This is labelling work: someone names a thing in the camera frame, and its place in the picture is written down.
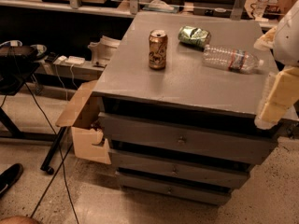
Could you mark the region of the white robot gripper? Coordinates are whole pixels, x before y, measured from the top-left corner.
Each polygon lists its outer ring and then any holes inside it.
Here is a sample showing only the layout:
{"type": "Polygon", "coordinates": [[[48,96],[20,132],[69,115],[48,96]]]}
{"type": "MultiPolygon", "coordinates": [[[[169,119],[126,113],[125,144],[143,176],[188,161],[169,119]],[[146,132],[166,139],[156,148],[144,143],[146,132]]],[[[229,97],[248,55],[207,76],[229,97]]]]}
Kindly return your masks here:
{"type": "Polygon", "coordinates": [[[274,57],[285,67],[277,74],[269,73],[254,123],[269,130],[299,101],[299,0],[286,13],[277,27],[260,36],[253,45],[262,51],[273,48],[274,57]]]}

